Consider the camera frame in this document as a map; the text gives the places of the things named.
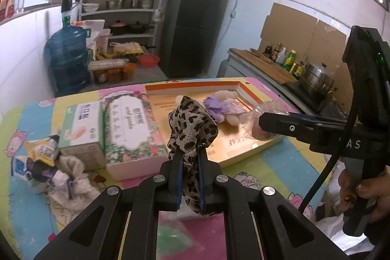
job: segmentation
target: silver screw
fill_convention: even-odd
[[[107,194],[108,195],[116,195],[119,193],[119,189],[116,187],[116,186],[110,186],[108,189],[107,189]]]
[[[156,183],[161,183],[161,182],[164,182],[165,181],[165,176],[163,176],[162,174],[157,174],[153,177],[153,180],[156,182]]]
[[[272,186],[266,186],[265,188],[263,188],[263,192],[265,195],[271,196],[275,194],[275,189]]]
[[[224,174],[220,174],[219,176],[217,176],[217,181],[220,183],[225,183],[228,180],[229,180],[229,178]]]

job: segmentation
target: white bottle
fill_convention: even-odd
[[[283,48],[283,50],[279,52],[278,57],[275,60],[275,63],[282,67],[285,59],[286,59],[286,48]]]

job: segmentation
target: refrigerator door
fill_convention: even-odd
[[[195,77],[202,73],[205,49],[210,47],[212,31],[176,27],[169,64],[161,66],[166,76]]]
[[[181,0],[176,26],[212,30],[221,0]]]

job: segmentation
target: green and white box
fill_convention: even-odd
[[[58,147],[63,155],[79,158],[85,170],[106,166],[100,101],[67,108]]]

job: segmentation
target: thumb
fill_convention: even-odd
[[[358,184],[356,192],[361,198],[390,196],[390,175],[364,180]]]

